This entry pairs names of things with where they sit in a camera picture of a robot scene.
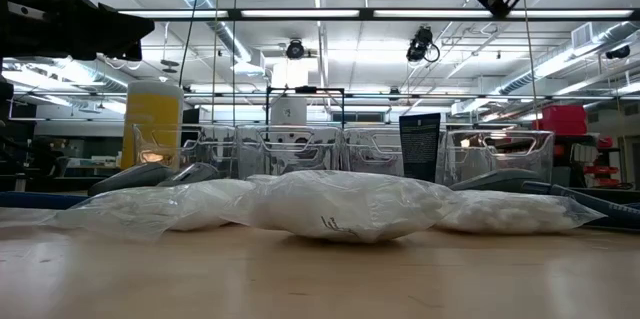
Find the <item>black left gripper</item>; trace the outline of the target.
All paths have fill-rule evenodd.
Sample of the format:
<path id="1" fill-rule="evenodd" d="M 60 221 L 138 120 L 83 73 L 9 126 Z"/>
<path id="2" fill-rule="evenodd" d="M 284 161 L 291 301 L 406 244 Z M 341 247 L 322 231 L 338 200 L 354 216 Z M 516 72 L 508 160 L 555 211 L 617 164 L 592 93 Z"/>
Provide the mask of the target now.
<path id="1" fill-rule="evenodd" d="M 104 38 L 93 29 L 103 15 Z M 154 29 L 151 19 L 89 0 L 0 0 L 0 57 L 93 60 L 104 54 L 140 62 L 141 41 Z"/>

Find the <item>black pouch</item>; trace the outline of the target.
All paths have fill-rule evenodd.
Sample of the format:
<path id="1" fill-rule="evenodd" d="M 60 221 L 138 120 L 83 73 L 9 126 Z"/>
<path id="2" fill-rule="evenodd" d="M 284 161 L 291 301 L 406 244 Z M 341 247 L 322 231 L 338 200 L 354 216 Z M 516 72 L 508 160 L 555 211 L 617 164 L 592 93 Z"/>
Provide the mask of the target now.
<path id="1" fill-rule="evenodd" d="M 440 119 L 439 113 L 399 117 L 405 177 L 436 181 Z"/>

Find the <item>blue disposable razor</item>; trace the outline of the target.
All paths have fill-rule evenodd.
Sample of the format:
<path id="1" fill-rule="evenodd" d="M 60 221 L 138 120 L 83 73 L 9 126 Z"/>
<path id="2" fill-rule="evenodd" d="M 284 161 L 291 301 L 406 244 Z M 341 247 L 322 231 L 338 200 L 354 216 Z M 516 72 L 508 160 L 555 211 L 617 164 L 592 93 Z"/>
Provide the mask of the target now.
<path id="1" fill-rule="evenodd" d="M 587 223 L 586 227 L 640 233 L 640 202 L 616 204 L 570 188 L 533 181 L 525 181 L 521 185 L 521 189 L 531 194 L 568 197 L 587 208 L 605 215 L 604 218 Z"/>

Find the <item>yellow-labelled wipes canister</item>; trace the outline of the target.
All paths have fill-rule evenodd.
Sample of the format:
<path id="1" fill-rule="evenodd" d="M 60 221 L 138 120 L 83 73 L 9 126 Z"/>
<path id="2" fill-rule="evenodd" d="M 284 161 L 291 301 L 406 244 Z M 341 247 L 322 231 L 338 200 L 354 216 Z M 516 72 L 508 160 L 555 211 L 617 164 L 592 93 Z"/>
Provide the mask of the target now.
<path id="1" fill-rule="evenodd" d="M 182 123 L 184 92 L 179 86 L 159 81 L 135 81 L 128 84 L 123 127 L 121 169 L 135 164 L 134 125 L 142 130 L 153 125 L 175 127 Z"/>

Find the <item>red storage bins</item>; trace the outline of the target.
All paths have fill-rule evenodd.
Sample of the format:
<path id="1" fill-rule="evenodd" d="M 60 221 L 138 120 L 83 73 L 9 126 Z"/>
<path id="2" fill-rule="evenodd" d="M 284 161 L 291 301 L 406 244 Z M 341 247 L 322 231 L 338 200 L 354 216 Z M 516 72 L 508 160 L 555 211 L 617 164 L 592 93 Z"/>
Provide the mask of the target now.
<path id="1" fill-rule="evenodd" d="M 549 105 L 542 109 L 542 116 L 534 121 L 533 127 L 556 135 L 581 136 L 587 133 L 586 120 L 581 105 Z"/>

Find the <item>person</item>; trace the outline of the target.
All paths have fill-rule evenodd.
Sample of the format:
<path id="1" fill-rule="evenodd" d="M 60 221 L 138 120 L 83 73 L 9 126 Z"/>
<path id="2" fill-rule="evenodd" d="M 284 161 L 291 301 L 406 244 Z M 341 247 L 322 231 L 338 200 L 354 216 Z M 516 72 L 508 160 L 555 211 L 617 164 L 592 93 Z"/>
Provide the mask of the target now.
<path id="1" fill-rule="evenodd" d="M 32 142 L 33 160 L 30 164 L 32 178 L 55 178 L 63 174 L 68 162 L 61 151 L 65 142 L 51 137 L 37 137 Z"/>

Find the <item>clear plastic bin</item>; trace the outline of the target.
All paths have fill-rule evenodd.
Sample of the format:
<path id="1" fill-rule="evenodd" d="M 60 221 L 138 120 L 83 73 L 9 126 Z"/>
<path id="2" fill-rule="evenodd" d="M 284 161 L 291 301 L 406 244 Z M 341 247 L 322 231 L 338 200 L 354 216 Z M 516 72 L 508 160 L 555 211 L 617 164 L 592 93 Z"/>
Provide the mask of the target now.
<path id="1" fill-rule="evenodd" d="M 555 134 L 549 131 L 448 131 L 442 145 L 444 173 L 470 176 L 517 168 L 552 174 L 554 141 Z"/>
<path id="2" fill-rule="evenodd" d="M 342 142 L 342 130 L 330 126 L 238 126 L 238 175 L 246 179 L 300 170 L 338 170 Z"/>
<path id="3" fill-rule="evenodd" d="M 445 131 L 440 130 L 436 181 L 443 184 Z M 404 176 L 399 127 L 347 128 L 343 131 L 343 169 Z"/>
<path id="4" fill-rule="evenodd" d="M 237 176 L 235 128 L 213 124 L 134 124 L 135 164 L 158 163 L 177 172 L 196 163 L 217 178 Z"/>

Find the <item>round black ceiling spotlight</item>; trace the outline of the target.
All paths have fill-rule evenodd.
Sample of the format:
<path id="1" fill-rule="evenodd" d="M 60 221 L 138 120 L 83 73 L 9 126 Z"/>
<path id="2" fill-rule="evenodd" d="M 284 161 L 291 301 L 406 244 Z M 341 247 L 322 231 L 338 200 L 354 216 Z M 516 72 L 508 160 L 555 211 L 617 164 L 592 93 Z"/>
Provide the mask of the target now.
<path id="1" fill-rule="evenodd" d="M 286 48 L 286 57 L 290 60 L 298 60 L 305 56 L 305 47 L 301 39 L 291 39 Z"/>

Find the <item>white pillar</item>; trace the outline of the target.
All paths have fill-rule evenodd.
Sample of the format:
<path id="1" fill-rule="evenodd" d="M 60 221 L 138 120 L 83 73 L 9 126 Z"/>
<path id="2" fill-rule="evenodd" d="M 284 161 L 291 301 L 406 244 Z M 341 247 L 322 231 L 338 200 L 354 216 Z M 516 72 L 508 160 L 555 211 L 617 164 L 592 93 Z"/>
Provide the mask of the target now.
<path id="1" fill-rule="evenodd" d="M 307 104 L 303 97 L 293 97 L 295 89 L 309 84 L 308 68 L 299 60 L 275 64 L 271 79 L 270 122 L 273 125 L 305 125 Z"/>

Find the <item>red shelf items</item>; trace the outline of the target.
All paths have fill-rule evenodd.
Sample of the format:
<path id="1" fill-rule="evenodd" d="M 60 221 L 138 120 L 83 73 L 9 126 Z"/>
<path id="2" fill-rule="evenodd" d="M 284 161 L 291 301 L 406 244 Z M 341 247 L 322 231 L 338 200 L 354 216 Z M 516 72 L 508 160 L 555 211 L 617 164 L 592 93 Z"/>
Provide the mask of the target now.
<path id="1" fill-rule="evenodd" d="M 597 140 L 597 156 L 584 166 L 586 185 L 589 188 L 614 188 L 622 183 L 621 149 L 615 139 L 600 136 Z"/>

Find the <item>black overhead frame beam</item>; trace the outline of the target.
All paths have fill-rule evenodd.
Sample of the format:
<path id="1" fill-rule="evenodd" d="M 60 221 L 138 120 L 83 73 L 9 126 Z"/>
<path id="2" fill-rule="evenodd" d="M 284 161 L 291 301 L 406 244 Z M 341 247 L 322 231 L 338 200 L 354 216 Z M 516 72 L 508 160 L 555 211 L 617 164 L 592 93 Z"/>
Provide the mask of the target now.
<path id="1" fill-rule="evenodd" d="M 494 17 L 480 9 L 188 9 L 127 10 L 128 15 L 156 21 L 453 21 L 453 22 L 578 22 L 640 21 L 636 9 L 531 9 L 514 10 L 506 17 Z"/>

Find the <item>black metal stand frame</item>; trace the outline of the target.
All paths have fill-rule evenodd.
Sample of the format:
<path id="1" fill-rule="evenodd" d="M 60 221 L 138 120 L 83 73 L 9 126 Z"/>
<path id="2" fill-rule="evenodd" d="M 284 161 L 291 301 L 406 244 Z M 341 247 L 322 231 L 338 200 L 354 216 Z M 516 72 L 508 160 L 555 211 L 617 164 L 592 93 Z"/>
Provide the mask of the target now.
<path id="1" fill-rule="evenodd" d="M 265 124 L 273 125 L 270 122 L 270 102 L 276 97 L 276 94 L 272 93 L 271 86 L 266 88 L 265 102 L 263 105 Z M 334 109 L 332 106 L 337 106 L 336 111 L 339 113 L 339 124 L 343 128 L 345 126 L 345 89 L 344 88 L 332 88 L 332 87 L 317 87 L 317 86 L 303 86 L 295 89 L 293 97 L 303 97 L 306 99 L 307 108 L 307 122 L 305 125 L 289 125 L 289 126 L 306 126 L 309 124 L 309 100 L 320 99 L 322 102 L 322 109 L 327 119 L 332 119 Z"/>

